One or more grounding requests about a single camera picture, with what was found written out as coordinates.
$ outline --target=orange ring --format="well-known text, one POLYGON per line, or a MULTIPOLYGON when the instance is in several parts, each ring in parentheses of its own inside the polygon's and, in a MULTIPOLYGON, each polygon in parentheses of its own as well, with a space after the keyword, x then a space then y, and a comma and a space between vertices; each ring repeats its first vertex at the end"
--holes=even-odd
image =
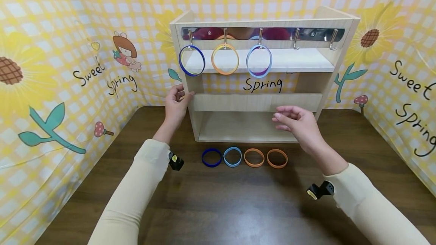
MULTIPOLYGON (((216 40, 223 40, 224 39, 224 35, 219 36, 216 40)), ((231 39, 231 40, 236 40, 235 37, 227 34, 227 39, 231 39)))
POLYGON ((213 66, 213 68, 215 68, 215 70, 216 70, 218 73, 220 73, 221 75, 230 75, 230 74, 233 74, 236 70, 238 70, 238 66, 239 66, 239 55, 238 55, 238 53, 236 52, 235 48, 232 47, 231 45, 229 45, 229 44, 220 44, 220 45, 218 45, 218 46, 215 48, 215 50, 212 52, 212 56, 210 57, 210 61, 212 62, 212 66, 213 66), (215 61, 213 60, 213 59, 215 58, 215 54, 218 52, 218 50, 220 50, 220 49, 223 48, 223 47, 228 47, 228 48, 230 48, 231 50, 233 50, 233 51, 235 52, 236 57, 238 57, 238 63, 236 64, 236 67, 235 67, 233 70, 229 71, 229 72, 221 71, 218 67, 216 67, 216 65, 215 65, 215 61))
POLYGON ((278 150, 278 149, 273 149, 273 150, 270 150, 268 153, 267 153, 267 155, 266 155, 266 161, 268 162, 268 164, 270 165, 270 166, 272 166, 273 168, 284 168, 285 166, 286 166, 286 164, 288 163, 288 156, 284 153, 284 151, 282 151, 282 150, 278 150), (283 164, 283 165, 274 165, 272 162, 270 162, 270 160, 269 160, 269 158, 268 158, 268 155, 270 154, 270 153, 272 153, 272 152, 278 152, 278 153, 281 153, 284 157, 285 157, 285 159, 286 159, 286 162, 283 164))
POLYGON ((246 150, 245 153, 244 153, 244 161, 245 161, 246 164, 249 165, 250 167, 260 167, 260 166, 263 165, 263 163, 265 162, 265 156, 263 155, 262 151, 260 151, 260 150, 258 150, 258 149, 248 149, 248 150, 246 150), (260 154, 260 156, 262 156, 262 162, 260 162, 260 164, 252 164, 252 163, 249 163, 249 162, 247 161, 245 155, 246 155, 248 152, 250 152, 250 151, 255 151, 255 152, 257 152, 258 154, 260 154))

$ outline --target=sunflower illustration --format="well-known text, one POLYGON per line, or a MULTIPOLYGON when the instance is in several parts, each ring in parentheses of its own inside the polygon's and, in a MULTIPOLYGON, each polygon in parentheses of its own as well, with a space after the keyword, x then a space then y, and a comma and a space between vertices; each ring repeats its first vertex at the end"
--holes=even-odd
POLYGON ((379 59, 384 51, 392 50, 392 41, 402 37, 405 24, 404 16, 397 17, 399 11, 399 7, 389 2, 358 12, 361 22, 348 48, 345 63, 369 64, 379 59))
POLYGON ((177 62, 177 58, 170 31, 170 22, 182 13, 182 10, 177 9, 175 12, 166 10, 163 14, 156 14, 156 28, 159 30, 156 34, 156 39, 162 43, 160 49, 167 59, 174 60, 175 62, 177 62))
POLYGON ((28 36, 0 31, 0 115, 26 117, 29 106, 39 109, 58 86, 55 70, 46 63, 45 52, 32 46, 28 36))

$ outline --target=metal hook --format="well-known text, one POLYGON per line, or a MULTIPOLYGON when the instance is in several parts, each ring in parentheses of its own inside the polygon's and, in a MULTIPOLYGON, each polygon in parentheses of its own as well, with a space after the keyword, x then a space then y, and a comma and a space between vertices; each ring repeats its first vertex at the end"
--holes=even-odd
POLYGON ((332 51, 335 51, 338 49, 337 47, 335 47, 335 48, 333 47, 333 42, 335 41, 337 34, 338 34, 338 30, 334 29, 332 39, 330 40, 330 50, 332 50, 332 51))
POLYGON ((227 44, 227 28, 224 28, 224 47, 223 48, 225 50, 227 49, 226 44, 227 44))
POLYGON ((294 47, 295 50, 299 50, 299 47, 297 47, 297 39, 298 39, 298 36, 299 36, 299 28, 297 28, 297 29, 295 30, 294 45, 293 45, 293 47, 294 47))
POLYGON ((262 45, 262 32, 263 32, 263 28, 259 29, 259 45, 262 45))
POLYGON ((188 28, 188 32, 189 32, 189 42, 190 45, 192 45, 192 30, 188 28))

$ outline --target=cartoon girl illustration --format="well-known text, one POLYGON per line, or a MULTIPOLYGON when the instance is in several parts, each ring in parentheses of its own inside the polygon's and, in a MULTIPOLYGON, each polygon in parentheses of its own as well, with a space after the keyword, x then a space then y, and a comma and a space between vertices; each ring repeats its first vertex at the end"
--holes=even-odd
POLYGON ((138 72, 141 69, 141 63, 135 60, 137 57, 135 46, 127 39, 126 33, 114 32, 114 35, 114 44, 117 48, 117 51, 112 50, 114 59, 133 72, 138 72))

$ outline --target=left hand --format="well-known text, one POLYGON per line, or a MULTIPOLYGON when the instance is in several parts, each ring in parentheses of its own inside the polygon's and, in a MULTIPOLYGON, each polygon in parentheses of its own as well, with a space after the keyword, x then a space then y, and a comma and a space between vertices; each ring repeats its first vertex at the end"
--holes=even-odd
POLYGON ((193 96, 193 91, 185 96, 183 84, 174 85, 165 98, 164 123, 177 129, 186 115, 186 109, 193 96))

